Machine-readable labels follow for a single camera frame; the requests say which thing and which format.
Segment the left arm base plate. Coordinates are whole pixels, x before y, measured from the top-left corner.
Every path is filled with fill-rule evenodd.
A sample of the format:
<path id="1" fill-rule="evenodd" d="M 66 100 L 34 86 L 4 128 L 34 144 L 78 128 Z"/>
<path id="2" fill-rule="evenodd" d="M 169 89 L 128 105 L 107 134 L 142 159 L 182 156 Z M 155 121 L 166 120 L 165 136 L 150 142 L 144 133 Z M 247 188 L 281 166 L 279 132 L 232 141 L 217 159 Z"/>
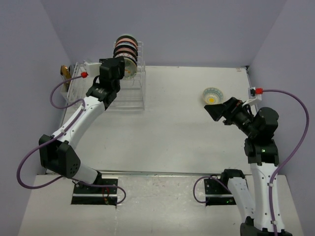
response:
<path id="1" fill-rule="evenodd" d="M 75 184 L 72 194 L 72 205 L 111 205 L 118 201 L 117 188 L 95 188 L 83 184 Z"/>

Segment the yellow blue patterned bowl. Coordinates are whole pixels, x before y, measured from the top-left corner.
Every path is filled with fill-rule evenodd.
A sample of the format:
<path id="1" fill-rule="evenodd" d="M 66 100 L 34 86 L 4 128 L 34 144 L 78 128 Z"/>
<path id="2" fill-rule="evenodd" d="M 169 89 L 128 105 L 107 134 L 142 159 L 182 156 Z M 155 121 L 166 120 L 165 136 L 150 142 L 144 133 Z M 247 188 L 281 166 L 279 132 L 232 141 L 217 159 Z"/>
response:
<path id="1" fill-rule="evenodd" d="M 204 89 L 202 98 L 206 105 L 217 105 L 223 102 L 224 95 L 218 88 L 210 87 Z"/>

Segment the white bowl orange flower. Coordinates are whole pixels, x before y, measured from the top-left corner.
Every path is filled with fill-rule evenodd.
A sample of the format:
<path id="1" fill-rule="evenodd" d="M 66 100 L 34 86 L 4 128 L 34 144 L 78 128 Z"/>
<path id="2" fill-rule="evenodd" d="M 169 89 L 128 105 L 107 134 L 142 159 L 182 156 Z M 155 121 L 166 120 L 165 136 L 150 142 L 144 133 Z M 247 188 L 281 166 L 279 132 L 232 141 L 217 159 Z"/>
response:
<path id="1" fill-rule="evenodd" d="M 137 73 L 137 65 L 130 58 L 124 57 L 125 62 L 125 74 L 123 79 L 131 80 Z"/>

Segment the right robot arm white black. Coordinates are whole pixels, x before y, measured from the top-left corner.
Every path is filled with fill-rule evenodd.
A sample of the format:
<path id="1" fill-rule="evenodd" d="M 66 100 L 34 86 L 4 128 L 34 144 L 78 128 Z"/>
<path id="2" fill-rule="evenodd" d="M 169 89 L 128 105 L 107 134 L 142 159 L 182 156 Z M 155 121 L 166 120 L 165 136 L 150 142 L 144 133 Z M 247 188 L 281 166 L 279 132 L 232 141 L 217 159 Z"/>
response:
<path id="1" fill-rule="evenodd" d="M 241 170 L 225 169 L 220 177 L 220 189 L 231 193 L 242 217 L 242 236 L 289 236 L 279 207 L 279 152 L 274 132 L 278 128 L 278 113 L 261 108 L 252 114 L 248 103 L 232 97 L 224 103 L 205 105 L 214 121 L 224 118 L 224 125 L 235 125 L 245 135 L 244 151 L 253 177 L 254 196 L 249 192 Z"/>

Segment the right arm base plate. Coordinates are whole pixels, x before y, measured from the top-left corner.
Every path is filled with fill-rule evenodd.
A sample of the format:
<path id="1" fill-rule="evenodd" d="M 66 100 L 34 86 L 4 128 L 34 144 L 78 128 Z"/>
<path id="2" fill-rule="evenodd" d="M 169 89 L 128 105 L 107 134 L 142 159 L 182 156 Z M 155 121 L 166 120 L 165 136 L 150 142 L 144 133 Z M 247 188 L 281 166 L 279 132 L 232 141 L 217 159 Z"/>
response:
<path id="1" fill-rule="evenodd" d="M 204 189 L 206 206 L 236 205 L 233 195 L 214 179 L 204 179 Z"/>

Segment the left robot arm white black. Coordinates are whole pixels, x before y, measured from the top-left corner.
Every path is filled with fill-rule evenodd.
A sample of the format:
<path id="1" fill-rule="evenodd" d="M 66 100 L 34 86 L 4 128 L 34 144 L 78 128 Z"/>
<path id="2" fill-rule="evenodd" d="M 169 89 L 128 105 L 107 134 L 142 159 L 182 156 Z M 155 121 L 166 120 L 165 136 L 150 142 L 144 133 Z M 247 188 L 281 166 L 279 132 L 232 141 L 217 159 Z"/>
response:
<path id="1" fill-rule="evenodd" d="M 91 124 L 105 112 L 120 91 L 125 75 L 122 56 L 103 59 L 96 65 L 96 75 L 86 97 L 69 120 L 52 135 L 39 139 L 41 166 L 68 179 L 84 182 L 91 193 L 102 189 L 100 172 L 82 164 L 75 149 Z"/>

